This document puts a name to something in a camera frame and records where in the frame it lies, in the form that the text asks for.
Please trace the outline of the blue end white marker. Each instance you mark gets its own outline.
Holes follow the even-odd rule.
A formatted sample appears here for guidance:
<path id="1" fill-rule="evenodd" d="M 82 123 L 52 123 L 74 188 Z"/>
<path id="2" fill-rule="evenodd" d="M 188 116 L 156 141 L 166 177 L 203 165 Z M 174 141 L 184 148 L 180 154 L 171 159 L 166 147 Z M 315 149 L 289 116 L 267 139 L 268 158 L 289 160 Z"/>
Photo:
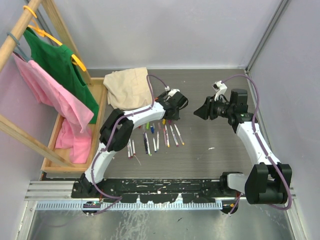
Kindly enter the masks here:
<path id="1" fill-rule="evenodd" d="M 154 152 L 156 153 L 158 151 L 158 149 L 157 149 L 157 142 L 156 142 L 156 139 L 154 137 L 152 138 L 152 142 L 153 142 Z"/>

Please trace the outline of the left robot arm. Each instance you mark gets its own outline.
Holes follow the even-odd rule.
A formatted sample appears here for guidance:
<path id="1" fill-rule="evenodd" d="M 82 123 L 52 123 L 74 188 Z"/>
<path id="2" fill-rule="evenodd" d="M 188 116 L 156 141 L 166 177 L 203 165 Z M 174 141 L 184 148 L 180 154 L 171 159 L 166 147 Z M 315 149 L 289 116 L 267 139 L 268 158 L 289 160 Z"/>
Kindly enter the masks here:
<path id="1" fill-rule="evenodd" d="M 117 152 L 127 146 L 134 129 L 158 120 L 179 120 L 180 110 L 189 103 L 180 90 L 163 92 L 147 106 L 123 111 L 114 109 L 102 125 L 97 152 L 87 170 L 73 184 L 73 193 L 95 198 L 100 193 L 99 183 Z"/>

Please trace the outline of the red cap white pen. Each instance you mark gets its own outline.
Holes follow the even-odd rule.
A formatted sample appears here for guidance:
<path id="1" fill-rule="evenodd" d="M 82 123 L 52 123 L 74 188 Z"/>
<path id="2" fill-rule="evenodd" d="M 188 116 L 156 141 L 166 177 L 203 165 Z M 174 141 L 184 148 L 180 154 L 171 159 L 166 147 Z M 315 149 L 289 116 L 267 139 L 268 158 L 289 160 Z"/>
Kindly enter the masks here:
<path id="1" fill-rule="evenodd" d="M 135 141 L 132 140 L 131 144 L 132 144 L 132 154 L 133 154 L 133 156 L 135 156 L 136 155 Z"/>

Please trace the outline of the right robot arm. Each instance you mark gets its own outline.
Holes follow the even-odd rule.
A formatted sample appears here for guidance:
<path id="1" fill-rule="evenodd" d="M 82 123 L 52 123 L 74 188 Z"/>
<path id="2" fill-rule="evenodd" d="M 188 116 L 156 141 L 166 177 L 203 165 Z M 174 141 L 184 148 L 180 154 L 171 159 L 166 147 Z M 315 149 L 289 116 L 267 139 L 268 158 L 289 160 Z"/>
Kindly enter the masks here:
<path id="1" fill-rule="evenodd" d="M 242 141 L 253 167 L 249 175 L 241 172 L 223 172 L 219 191 L 231 197 L 236 191 L 245 195 L 249 204 L 280 205 L 290 202 L 292 169 L 272 153 L 264 140 L 258 121 L 248 111 L 248 92 L 231 90 L 227 99 L 221 90 L 208 96 L 204 104 L 194 111 L 203 120 L 226 118 L 234 133 Z"/>

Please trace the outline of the grey end white marker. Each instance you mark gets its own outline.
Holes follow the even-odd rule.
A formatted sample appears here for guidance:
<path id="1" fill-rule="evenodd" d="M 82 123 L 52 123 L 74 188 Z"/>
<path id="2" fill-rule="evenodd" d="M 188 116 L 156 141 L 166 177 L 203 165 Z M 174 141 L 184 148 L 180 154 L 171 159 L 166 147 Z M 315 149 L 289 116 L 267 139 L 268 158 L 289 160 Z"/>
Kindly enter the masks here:
<path id="1" fill-rule="evenodd" d="M 159 151 L 160 149 L 160 133 L 159 131 L 157 131 L 157 134 L 156 134 L 156 151 Z"/>

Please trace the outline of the lilac pen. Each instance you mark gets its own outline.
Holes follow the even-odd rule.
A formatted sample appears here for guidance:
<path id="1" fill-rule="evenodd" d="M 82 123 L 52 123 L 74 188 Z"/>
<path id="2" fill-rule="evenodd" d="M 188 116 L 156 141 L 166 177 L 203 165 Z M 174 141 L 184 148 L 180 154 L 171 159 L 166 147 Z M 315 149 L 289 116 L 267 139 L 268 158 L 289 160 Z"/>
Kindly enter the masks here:
<path id="1" fill-rule="evenodd" d="M 165 128 L 163 128 L 162 132 L 163 132 L 164 145 L 167 147 L 168 141 L 167 141 L 167 134 L 166 134 Z"/>

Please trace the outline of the yellow end rainbow pen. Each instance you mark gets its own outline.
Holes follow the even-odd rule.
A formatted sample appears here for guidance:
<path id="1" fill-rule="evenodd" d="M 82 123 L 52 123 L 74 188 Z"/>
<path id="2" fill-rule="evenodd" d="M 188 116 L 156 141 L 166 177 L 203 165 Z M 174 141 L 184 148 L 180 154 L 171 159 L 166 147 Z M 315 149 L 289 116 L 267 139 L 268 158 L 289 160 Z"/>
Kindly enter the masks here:
<path id="1" fill-rule="evenodd" d="M 170 140 L 169 140 L 169 132 L 168 132 L 168 128 L 167 125 L 164 125 L 164 130 L 165 130 L 165 136 L 166 136 L 166 145 L 169 148 L 170 147 Z"/>

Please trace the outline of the green cap rainbow pen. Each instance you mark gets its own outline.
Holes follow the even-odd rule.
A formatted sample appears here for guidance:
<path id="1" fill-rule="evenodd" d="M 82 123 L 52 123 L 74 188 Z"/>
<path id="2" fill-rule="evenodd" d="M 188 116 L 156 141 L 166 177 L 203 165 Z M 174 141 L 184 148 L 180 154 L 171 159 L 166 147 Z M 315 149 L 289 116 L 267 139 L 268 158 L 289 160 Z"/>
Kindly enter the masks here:
<path id="1" fill-rule="evenodd" d="M 149 156 L 151 156 L 152 154 L 151 154 L 151 150 L 150 150 L 150 143 L 149 143 L 147 132 L 145 132 L 145 139 L 146 139 L 146 146 L 147 146 L 147 154 Z"/>

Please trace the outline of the dark purple clear pen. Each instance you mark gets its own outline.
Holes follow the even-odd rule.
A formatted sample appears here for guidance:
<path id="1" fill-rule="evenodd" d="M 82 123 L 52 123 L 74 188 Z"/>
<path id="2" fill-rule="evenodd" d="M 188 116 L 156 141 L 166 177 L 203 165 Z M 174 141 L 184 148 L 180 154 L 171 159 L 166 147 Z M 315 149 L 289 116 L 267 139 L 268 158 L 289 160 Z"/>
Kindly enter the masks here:
<path id="1" fill-rule="evenodd" d="M 142 135 L 143 135 L 143 144 L 144 144 L 145 153 L 148 154 L 148 146 L 147 146 L 146 133 L 144 132 Z"/>

